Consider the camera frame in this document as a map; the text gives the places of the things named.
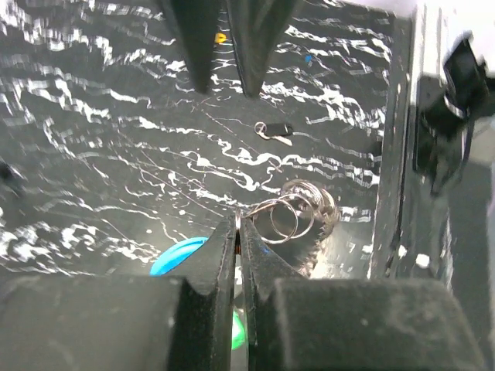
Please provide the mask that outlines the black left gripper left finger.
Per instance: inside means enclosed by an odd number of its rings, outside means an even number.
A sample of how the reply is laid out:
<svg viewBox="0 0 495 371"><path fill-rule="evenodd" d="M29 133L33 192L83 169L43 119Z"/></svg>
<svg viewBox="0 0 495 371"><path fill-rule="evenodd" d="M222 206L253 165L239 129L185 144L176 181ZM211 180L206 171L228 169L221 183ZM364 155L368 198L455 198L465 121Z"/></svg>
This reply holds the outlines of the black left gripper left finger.
<svg viewBox="0 0 495 371"><path fill-rule="evenodd" d="M1 278L3 370L227 370L236 223L159 277Z"/></svg>

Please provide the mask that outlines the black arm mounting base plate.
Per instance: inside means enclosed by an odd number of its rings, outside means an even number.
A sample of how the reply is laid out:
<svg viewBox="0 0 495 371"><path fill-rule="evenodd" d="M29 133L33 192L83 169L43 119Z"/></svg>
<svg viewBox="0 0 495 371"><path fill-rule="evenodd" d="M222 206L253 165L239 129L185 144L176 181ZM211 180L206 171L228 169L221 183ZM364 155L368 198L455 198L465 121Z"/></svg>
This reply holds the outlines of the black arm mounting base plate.
<svg viewBox="0 0 495 371"><path fill-rule="evenodd" d="M383 278L390 274L400 240L413 31L411 19L395 19L373 253L368 270L370 279Z"/></svg>

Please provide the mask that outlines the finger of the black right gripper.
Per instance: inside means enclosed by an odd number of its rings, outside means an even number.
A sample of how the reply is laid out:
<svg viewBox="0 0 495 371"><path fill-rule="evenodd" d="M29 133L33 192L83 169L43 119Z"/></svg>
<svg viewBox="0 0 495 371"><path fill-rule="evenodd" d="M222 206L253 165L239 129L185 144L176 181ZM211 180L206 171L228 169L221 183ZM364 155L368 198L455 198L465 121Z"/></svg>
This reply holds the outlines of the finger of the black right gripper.
<svg viewBox="0 0 495 371"><path fill-rule="evenodd" d="M206 93L210 84L220 2L162 0L159 5L169 30L181 48L195 90Z"/></svg>
<svg viewBox="0 0 495 371"><path fill-rule="evenodd" d="M297 0L226 0L230 35L244 95L257 97L271 55L285 31Z"/></svg>

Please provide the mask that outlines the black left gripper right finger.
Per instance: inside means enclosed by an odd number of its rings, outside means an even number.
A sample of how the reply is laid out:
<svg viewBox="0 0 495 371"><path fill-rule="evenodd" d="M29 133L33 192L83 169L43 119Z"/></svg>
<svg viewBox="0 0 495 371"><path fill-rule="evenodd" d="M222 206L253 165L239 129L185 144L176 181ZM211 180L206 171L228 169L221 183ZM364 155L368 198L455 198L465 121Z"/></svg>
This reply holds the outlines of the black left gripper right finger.
<svg viewBox="0 0 495 371"><path fill-rule="evenodd" d="M459 302L430 279L301 277L239 225L251 370L483 370Z"/></svg>

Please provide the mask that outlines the black headed key with ring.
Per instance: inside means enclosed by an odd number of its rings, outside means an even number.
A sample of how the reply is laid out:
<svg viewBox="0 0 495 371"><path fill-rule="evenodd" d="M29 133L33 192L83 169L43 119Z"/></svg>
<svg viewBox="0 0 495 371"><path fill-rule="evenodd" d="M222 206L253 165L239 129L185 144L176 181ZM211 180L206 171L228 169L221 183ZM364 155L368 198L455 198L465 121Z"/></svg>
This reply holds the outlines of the black headed key with ring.
<svg viewBox="0 0 495 371"><path fill-rule="evenodd" d="M254 125L254 132L264 140L276 140L284 145L292 146L290 137L294 130L290 124L286 123L270 123L257 122Z"/></svg>

